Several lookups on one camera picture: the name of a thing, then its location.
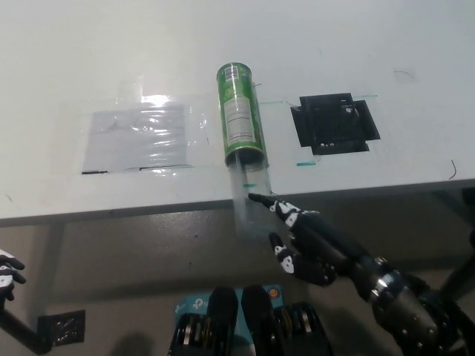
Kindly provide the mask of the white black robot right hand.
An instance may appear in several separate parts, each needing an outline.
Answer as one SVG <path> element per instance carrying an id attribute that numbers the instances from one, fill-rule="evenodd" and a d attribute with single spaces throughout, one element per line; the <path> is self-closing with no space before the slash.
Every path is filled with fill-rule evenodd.
<path id="1" fill-rule="evenodd" d="M 378 279 L 376 262 L 356 239 L 325 222 L 317 211 L 296 207 L 278 197 L 249 194 L 274 213 L 289 228 L 287 248 L 275 232 L 269 241 L 281 268 L 292 276 L 317 286 L 331 285 L 337 276 L 352 280 L 359 296 L 370 300 Z"/>

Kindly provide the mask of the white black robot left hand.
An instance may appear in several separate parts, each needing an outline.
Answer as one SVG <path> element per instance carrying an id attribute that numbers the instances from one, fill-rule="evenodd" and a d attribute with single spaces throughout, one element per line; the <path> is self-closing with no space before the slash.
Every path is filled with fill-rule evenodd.
<path id="1" fill-rule="evenodd" d="M 21 274 L 21 271 L 23 271 L 25 268 L 24 264 L 12 254 L 6 252 L 5 250 L 1 250 L 0 263 L 0 309 L 3 310 L 7 300 L 14 300 L 13 290 L 15 288 L 15 284 L 25 284 L 26 279 Z"/>

